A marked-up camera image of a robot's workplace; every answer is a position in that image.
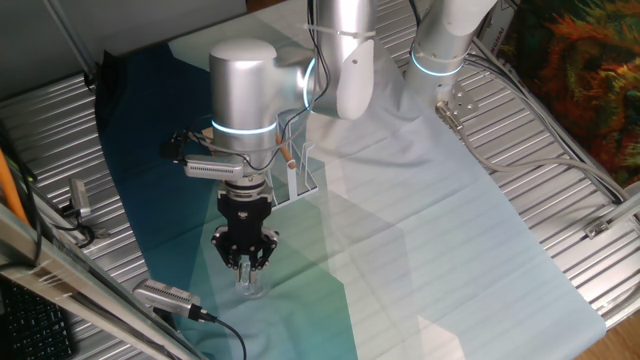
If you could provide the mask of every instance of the metal grating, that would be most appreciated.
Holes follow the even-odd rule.
[[[429,1],[418,1],[424,11]],[[409,62],[415,22],[405,0],[380,0],[377,34],[402,70]],[[568,157],[540,119],[503,85],[470,69],[461,84],[480,105],[464,119],[480,153],[500,164]],[[89,225],[106,228],[86,253],[131,290],[148,277],[140,249],[105,164],[93,114],[94,95],[76,76],[0,104],[0,119],[19,151],[38,174],[38,187],[58,205],[69,200],[67,179],[83,178],[92,215]],[[611,230],[598,241],[582,229],[613,209],[609,199],[578,170],[545,166],[523,172],[490,173],[540,244],[598,312],[640,283],[640,242],[631,226]],[[638,307],[628,309],[631,313]],[[621,320],[610,319],[608,326]],[[76,359],[146,359],[132,346],[94,325],[73,319],[79,342]]]
[[[38,176],[40,192],[56,205],[69,202],[69,178],[85,180],[92,213],[84,221],[109,232],[108,239],[96,239],[85,253],[132,290],[149,275],[102,155],[94,99],[83,77],[76,76],[0,104],[0,119]],[[74,359],[148,358],[77,316],[72,329],[78,340]]]

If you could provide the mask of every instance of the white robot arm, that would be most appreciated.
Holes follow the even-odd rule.
[[[422,21],[406,81],[434,110],[452,95],[474,30],[495,1],[435,0]],[[192,158],[185,171],[225,180],[218,191],[218,209],[228,225],[218,228],[212,243],[237,278],[243,256],[249,258],[248,278],[253,280],[277,247],[278,233],[263,227],[263,221],[272,206],[266,172],[278,148],[278,114],[312,108],[355,119],[369,106],[376,8],[376,0],[309,0],[315,54],[279,54],[270,44],[252,39],[223,42],[211,50],[213,143],[228,154]]]

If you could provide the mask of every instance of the transparent container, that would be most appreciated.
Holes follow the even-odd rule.
[[[236,292],[245,299],[260,299],[271,290],[271,279],[266,269],[251,273],[248,259],[242,262],[240,278],[236,279]],[[253,283],[250,277],[255,276]]]

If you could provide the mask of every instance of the patterned fabric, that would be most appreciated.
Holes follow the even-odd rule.
[[[640,0],[525,0],[499,57],[620,185],[640,180]]]

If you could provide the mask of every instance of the keyboard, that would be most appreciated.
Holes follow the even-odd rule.
[[[0,296],[0,358],[73,358],[76,347],[66,311],[2,276]]]

